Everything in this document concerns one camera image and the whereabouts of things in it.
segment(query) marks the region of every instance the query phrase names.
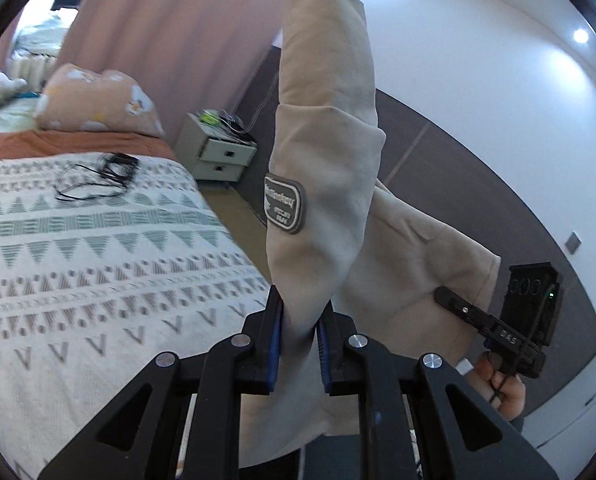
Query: floor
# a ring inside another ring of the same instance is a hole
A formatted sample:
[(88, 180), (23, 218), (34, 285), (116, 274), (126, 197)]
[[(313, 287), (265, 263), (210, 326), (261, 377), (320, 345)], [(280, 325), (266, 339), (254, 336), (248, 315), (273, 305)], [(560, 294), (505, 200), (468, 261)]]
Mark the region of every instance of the floor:
[(236, 243), (271, 283), (267, 264), (267, 229), (251, 206), (236, 190), (222, 184), (198, 182), (198, 189)]

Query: human hand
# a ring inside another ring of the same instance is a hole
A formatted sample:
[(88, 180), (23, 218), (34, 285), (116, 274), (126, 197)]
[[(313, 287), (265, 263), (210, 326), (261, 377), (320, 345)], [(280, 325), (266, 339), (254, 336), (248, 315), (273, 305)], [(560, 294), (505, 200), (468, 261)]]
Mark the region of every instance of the human hand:
[[(493, 364), (488, 359), (489, 352), (478, 357), (473, 365), (473, 370), (466, 375), (469, 384), (481, 394), (487, 402), (494, 393), (494, 388), (499, 388), (505, 375), (494, 370)], [(505, 381), (501, 393), (504, 394), (502, 401), (494, 399), (492, 406), (498, 410), (506, 420), (512, 420), (520, 415), (524, 409), (525, 387), (518, 374), (511, 376)]]

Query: light switch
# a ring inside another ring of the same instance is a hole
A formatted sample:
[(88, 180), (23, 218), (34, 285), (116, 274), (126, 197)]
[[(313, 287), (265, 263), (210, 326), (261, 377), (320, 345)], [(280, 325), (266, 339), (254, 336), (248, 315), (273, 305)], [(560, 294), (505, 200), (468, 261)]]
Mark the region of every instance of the light switch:
[(578, 250), (581, 243), (582, 241), (580, 241), (578, 235), (575, 232), (572, 232), (572, 234), (569, 235), (569, 239), (565, 242), (565, 247), (569, 251), (569, 254), (573, 254)]

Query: orange bedsheet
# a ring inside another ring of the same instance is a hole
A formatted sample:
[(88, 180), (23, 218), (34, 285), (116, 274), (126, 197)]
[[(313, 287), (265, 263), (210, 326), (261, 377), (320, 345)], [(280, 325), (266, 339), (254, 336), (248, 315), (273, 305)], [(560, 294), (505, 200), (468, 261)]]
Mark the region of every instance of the orange bedsheet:
[(127, 132), (27, 130), (0, 134), (0, 160), (90, 152), (120, 152), (176, 160), (173, 150), (164, 140)]

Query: orange pillow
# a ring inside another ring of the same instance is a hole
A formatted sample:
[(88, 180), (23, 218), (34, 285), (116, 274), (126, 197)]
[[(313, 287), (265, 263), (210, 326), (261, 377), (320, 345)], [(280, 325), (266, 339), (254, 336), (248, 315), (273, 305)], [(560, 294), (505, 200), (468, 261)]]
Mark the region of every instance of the orange pillow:
[(62, 65), (44, 87), (34, 118), (47, 130), (165, 137), (153, 101), (133, 78), (118, 70), (97, 74)]

